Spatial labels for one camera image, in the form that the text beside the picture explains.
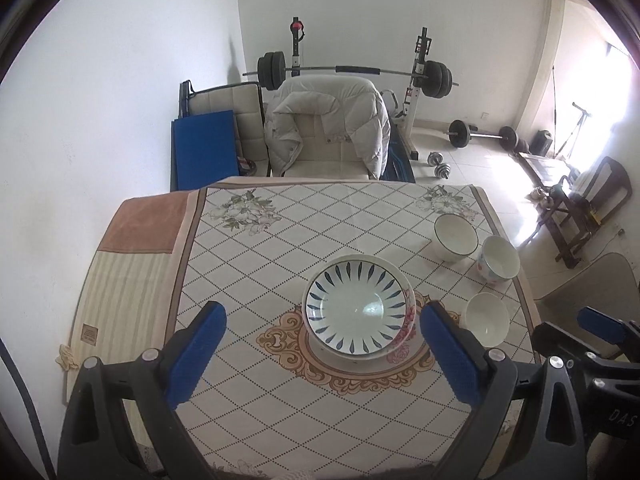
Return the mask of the white bowl dark rim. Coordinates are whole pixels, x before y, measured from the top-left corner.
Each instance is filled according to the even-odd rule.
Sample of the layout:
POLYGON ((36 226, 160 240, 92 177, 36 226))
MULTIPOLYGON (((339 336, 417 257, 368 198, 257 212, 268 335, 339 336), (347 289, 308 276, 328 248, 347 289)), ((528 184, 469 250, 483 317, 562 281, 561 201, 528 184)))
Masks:
POLYGON ((441 214, 434 222, 434 252, 445 262, 458 262, 480 246, 474 226, 458 214, 441 214))

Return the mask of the checked floral tablecloth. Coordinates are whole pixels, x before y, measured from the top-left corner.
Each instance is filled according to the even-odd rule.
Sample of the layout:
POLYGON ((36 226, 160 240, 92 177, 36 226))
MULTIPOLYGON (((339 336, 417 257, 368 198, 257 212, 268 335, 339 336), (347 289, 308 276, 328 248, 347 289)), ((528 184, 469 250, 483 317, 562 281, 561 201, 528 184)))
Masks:
POLYGON ((347 362, 311 339, 302 301, 318 266, 375 256, 405 274, 416 300, 439 300, 453 318, 480 292, 497 296, 510 315, 502 350, 533 361, 535 307, 521 283, 489 284, 474 258, 436 255, 433 226, 446 212, 480 237, 501 232, 472 185, 259 180, 126 200, 94 254, 58 364, 73 382, 90 356, 133 360, 217 301, 227 330, 178 407, 210 464, 329 479, 436 462, 469 410, 419 330, 404 330, 388 356, 347 362))

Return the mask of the small black speaker box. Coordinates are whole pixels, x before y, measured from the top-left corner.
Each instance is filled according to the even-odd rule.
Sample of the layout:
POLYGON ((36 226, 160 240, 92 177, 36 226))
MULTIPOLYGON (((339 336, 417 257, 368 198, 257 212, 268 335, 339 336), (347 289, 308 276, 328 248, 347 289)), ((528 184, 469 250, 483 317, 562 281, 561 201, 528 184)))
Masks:
POLYGON ((529 145, 529 151, 536 156, 546 156, 553 141, 552 133, 549 130, 538 130, 529 145))

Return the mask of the dark wooden chair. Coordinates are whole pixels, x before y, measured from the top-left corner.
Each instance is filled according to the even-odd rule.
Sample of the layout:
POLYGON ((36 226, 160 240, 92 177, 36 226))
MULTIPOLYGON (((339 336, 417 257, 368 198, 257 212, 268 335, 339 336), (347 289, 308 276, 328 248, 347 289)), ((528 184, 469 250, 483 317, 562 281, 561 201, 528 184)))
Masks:
POLYGON ((549 188, 532 237, 546 228, 558 250, 555 261, 574 269, 585 246, 630 201, 634 190, 627 170, 610 156, 600 160, 583 188, 574 184, 567 191, 567 183, 562 177, 549 188))

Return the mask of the blue folded mat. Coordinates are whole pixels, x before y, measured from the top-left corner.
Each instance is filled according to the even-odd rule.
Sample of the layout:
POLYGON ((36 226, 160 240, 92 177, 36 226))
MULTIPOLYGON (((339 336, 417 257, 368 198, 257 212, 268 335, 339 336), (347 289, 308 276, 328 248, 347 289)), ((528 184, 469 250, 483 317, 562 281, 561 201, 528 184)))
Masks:
POLYGON ((171 149, 173 191, 198 190, 240 174, 232 110, 174 120, 171 149))

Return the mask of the blue black weight bench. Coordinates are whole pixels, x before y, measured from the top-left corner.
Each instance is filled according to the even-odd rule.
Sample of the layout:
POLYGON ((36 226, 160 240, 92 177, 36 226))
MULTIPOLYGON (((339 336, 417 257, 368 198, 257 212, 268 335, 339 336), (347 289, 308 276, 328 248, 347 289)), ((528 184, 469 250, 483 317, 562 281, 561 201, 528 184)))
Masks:
POLYGON ((404 140, 402 140, 396 124, 396 115, 399 113, 397 96, 390 89, 381 90, 380 93, 386 106, 388 118, 390 118, 390 144, 388 144, 387 162, 381 179, 383 181, 414 183, 416 178, 412 171, 404 140))

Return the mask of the plain white bowl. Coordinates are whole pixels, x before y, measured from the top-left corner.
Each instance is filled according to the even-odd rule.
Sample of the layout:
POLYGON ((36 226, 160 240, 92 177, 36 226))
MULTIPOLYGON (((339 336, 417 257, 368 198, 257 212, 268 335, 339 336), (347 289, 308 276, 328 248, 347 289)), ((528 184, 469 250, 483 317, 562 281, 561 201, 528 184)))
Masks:
POLYGON ((509 333, 510 316, 504 303, 489 292, 473 296, 460 315, 460 326, 485 348, 502 344, 509 333))

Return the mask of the folded cream padded chair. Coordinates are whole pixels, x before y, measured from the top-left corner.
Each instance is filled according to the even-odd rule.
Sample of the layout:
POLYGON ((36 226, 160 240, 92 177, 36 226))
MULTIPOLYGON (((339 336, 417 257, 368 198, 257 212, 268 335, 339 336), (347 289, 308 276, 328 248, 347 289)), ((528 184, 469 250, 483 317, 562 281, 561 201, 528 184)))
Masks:
POLYGON ((201 91, 194 91, 190 80, 180 84, 179 118, 226 110, 230 110, 234 117, 236 152, 254 162, 254 176, 268 177, 270 166, 264 138, 265 113, 259 84, 247 81, 201 91))

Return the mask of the barbell on rack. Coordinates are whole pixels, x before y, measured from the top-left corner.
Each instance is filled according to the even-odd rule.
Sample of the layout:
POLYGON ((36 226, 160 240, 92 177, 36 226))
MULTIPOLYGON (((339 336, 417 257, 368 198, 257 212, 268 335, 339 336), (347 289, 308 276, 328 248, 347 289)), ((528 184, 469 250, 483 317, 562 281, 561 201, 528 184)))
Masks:
POLYGON ((294 66, 285 65, 282 51, 267 52, 257 61, 256 70, 243 73, 243 76, 256 76, 258 84, 267 90, 277 90, 285 82, 287 76, 294 77, 303 72, 332 72, 357 76, 403 76, 410 79, 410 86, 418 88, 424 96, 432 99, 442 99, 459 84, 454 81, 451 70, 441 62, 426 61, 420 72, 401 72, 400 70, 383 70, 378 67, 358 65, 333 66, 294 66))

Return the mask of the floor barbell black plates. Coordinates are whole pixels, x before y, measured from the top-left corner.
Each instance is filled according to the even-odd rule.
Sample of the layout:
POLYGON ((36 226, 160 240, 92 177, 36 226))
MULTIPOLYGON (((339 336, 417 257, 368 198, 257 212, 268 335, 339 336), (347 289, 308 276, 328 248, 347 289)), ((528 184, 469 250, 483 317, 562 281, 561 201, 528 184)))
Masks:
POLYGON ((520 142, 516 131, 504 126, 498 131, 480 130, 474 125, 469 125, 463 120, 456 119, 450 122, 448 127, 448 138, 454 148, 466 148, 472 139, 489 139, 497 141, 507 152, 513 152, 520 142))

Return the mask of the white bowl coloured dots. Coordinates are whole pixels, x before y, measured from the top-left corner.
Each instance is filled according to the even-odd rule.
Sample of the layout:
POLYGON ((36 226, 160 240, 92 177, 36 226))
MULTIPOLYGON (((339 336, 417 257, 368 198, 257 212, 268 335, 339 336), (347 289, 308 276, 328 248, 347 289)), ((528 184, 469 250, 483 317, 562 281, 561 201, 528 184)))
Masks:
POLYGON ((491 235, 484 240, 476 262, 480 276, 491 285, 511 281, 521 269, 518 251, 505 238, 491 235))

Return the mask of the chrome dumbbell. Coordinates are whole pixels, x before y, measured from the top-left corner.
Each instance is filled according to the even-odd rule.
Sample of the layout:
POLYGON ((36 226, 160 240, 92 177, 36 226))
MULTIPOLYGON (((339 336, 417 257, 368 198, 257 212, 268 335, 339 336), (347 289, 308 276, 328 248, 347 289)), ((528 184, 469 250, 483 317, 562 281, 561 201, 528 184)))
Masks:
POLYGON ((431 152, 427 155, 427 166, 433 170, 433 176, 437 179, 448 179, 451 174, 451 166, 444 161, 441 152, 431 152))

